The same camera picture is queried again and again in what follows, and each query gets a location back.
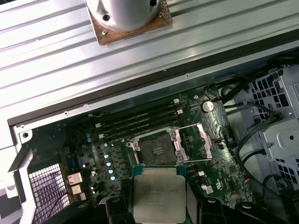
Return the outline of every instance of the ventilation grille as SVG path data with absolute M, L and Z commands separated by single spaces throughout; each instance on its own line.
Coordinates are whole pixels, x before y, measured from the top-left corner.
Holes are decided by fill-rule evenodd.
M 29 174 L 31 187 L 36 201 L 36 212 L 33 223 L 41 224 L 48 219 L 49 212 L 56 203 L 51 216 L 55 215 L 70 204 L 65 195 L 66 187 L 59 164 L 41 169 Z
M 285 164 L 285 161 L 282 160 L 282 159 L 276 159 L 276 161 L 278 162 L 278 169 L 280 171 L 280 175 L 283 178 L 285 178 L 285 179 L 287 179 L 287 180 L 289 180 L 289 181 L 291 181 L 295 184 L 298 184 L 299 171 L 294 170 L 290 166 L 287 166 Z
M 299 169 L 299 159 L 296 159 L 296 163 L 297 163 L 297 167 Z
M 267 78 L 258 79 L 251 83 L 252 97 L 256 104 L 272 110 L 289 106 L 284 89 L 279 84 L 278 73 L 273 73 Z M 269 117 L 267 112 L 258 109 L 260 117 L 265 120 Z

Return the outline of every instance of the cable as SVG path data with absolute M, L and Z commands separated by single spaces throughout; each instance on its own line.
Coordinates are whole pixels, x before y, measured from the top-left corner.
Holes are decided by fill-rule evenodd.
M 239 142 L 239 144 L 236 147 L 236 151 L 235 151 L 235 160 L 236 162 L 239 164 L 239 166 L 245 171 L 246 175 L 248 177 L 250 177 L 251 180 L 254 180 L 258 185 L 260 185 L 263 189 L 268 190 L 269 192 L 271 192 L 273 195 L 280 197 L 276 192 L 274 192 L 273 190 L 267 188 L 266 186 L 264 186 L 262 183 L 260 183 L 245 167 L 244 163 L 241 160 L 240 157 L 240 151 L 243 148 L 243 146 L 246 144 L 246 142 L 259 130 L 265 128 L 266 126 L 268 126 L 270 123 L 272 123 L 273 121 L 276 120 L 276 116 L 271 116 L 268 119 L 266 119 L 265 121 L 261 122 L 260 124 L 256 125 L 254 128 L 252 128 L 252 130 L 250 130 Z
M 242 102 L 242 103 L 237 103 L 237 104 L 233 104 L 233 105 L 227 105 L 227 106 L 224 106 L 224 109 L 229 109 L 229 108 L 234 108 L 234 107 L 240 107 L 240 106 L 246 106 L 246 105 L 251 105 L 251 106 L 254 106 L 264 112 L 267 112 L 270 116 L 273 116 L 273 115 L 276 115 L 277 112 L 276 111 L 273 111 L 271 109 L 268 109 L 264 106 L 261 106 L 259 104 L 256 104 L 256 103 L 252 103 L 252 102 Z
M 56 207 L 57 203 L 60 201 L 61 198 L 63 198 L 65 195 L 71 195 L 73 198 L 74 198 L 74 195 L 69 193 L 69 192 L 66 192 L 64 193 L 63 195 L 61 195 L 54 203 L 53 207 L 51 208 L 50 212 L 49 212 L 49 215 L 48 215 L 48 218 L 50 218 L 54 208 Z
M 223 75 L 221 77 L 216 78 L 214 80 L 214 83 L 216 81 L 219 81 L 221 79 L 225 79 L 224 81 L 218 82 L 216 85 L 218 88 L 222 88 L 234 83 L 239 83 L 238 86 L 241 87 L 243 86 L 246 87 L 246 84 L 249 82 L 252 82 L 260 77 L 263 77 L 269 73 L 269 70 L 276 69 L 278 71 L 279 69 L 283 69 L 284 65 L 294 65 L 294 64 L 299 64 L 299 49 L 294 49 L 292 51 L 286 52 L 283 55 L 275 56 L 268 60 L 267 63 L 261 65 L 259 68 L 253 70 L 253 71 L 248 71 L 245 73 L 240 73 L 236 74 L 234 78 L 228 79 L 228 77 L 231 75 L 231 73 L 228 73 L 226 75 Z M 230 97 L 236 95 L 239 91 L 241 91 L 242 88 L 236 88 L 236 91 L 234 91 Z
M 245 196 L 245 200 L 248 202 L 248 198 L 247 198 L 247 195 L 246 195 L 246 185 L 247 184 L 251 184 L 251 179 L 250 178 L 245 180 L 244 185 L 243 185 L 243 193 L 244 193 L 244 196 Z
M 242 138 L 244 138 L 244 136 L 247 134 L 247 132 L 249 132 L 252 128 L 254 128 L 257 124 L 259 124 L 260 122 L 254 122 L 254 124 L 250 125 L 249 127 L 246 128 L 246 130 L 244 131 L 244 133 L 242 134 Z
M 282 176 L 277 175 L 277 174 L 270 174 L 270 175 L 266 176 L 265 179 L 263 180 L 263 185 L 267 187 L 267 184 L 272 177 L 278 178 L 278 179 L 284 181 L 289 189 L 291 189 L 292 191 L 295 191 L 293 185 L 290 182 L 288 182 L 287 179 L 285 179 Z
M 270 116 L 273 116 L 273 115 L 277 114 L 276 111 L 270 110 L 270 109 L 268 109 L 268 108 L 266 108 L 264 106 L 261 106 L 259 104 L 255 104 L 255 103 L 252 103 L 252 102 L 247 102 L 247 104 L 248 105 L 252 105 L 252 106 L 256 107 L 257 109 L 260 109 L 260 110 L 262 110 L 264 112 L 267 112 Z
M 239 107 L 239 106 L 244 106 L 244 103 L 237 103 L 237 104 L 232 104 L 232 105 L 227 105 L 224 106 L 225 109 L 230 109 L 230 108 L 235 108 L 235 107 Z
M 262 155 L 266 155 L 266 152 L 264 149 L 259 149 L 259 150 L 256 150 L 256 151 L 253 151 L 252 153 L 249 153 L 245 159 L 243 160 L 243 163 L 246 163 L 246 161 L 251 157 L 251 156 L 254 156 L 254 155 L 257 155 L 257 154 L 262 154 Z
M 244 89 L 248 85 L 248 83 L 256 80 L 257 78 L 260 78 L 260 77 L 263 77 L 263 76 L 269 74 L 270 69 L 271 69 L 271 67 L 265 66 L 263 68 L 259 68 L 255 71 L 252 71 L 249 74 L 246 74 L 246 77 L 252 77 L 252 79 L 246 79 L 243 82 L 240 82 L 227 95 L 221 97 L 222 103 L 226 104 L 228 101 L 233 99 L 242 89 Z

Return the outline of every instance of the ridged metal panel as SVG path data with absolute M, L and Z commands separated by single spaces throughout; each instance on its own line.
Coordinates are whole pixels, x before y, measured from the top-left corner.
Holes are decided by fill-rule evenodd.
M 172 26 L 100 47 L 84 0 L 0 6 L 7 118 L 297 29 L 298 0 L 168 0 Z

